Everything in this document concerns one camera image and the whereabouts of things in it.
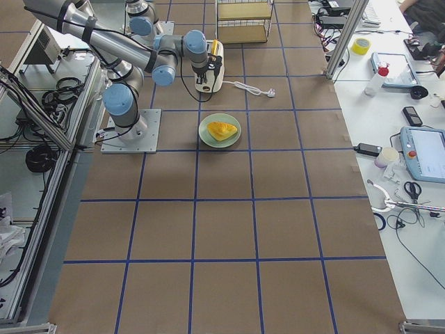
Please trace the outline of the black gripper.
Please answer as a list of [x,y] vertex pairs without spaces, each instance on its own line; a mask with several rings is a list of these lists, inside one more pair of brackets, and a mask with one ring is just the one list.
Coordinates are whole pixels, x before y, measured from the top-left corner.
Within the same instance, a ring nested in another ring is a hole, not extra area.
[[206,67],[192,67],[196,84],[213,84],[223,80],[223,66],[220,64],[208,64]]

